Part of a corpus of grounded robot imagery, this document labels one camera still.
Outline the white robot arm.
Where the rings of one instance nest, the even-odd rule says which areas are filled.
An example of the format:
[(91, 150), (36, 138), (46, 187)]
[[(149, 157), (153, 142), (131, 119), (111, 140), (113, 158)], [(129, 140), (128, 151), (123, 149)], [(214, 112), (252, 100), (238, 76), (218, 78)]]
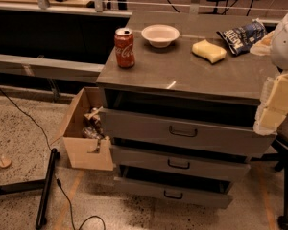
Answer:
[(267, 78), (255, 114), (253, 130), (259, 135), (276, 133), (288, 115), (288, 13), (277, 24), (271, 41), (272, 64), (281, 70)]

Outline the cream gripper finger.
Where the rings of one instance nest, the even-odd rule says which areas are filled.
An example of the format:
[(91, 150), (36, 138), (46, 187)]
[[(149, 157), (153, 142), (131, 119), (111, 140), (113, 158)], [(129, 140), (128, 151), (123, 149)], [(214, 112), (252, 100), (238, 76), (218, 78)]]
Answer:
[(277, 131), (288, 115), (288, 71), (268, 77), (263, 85), (253, 130), (259, 135)]

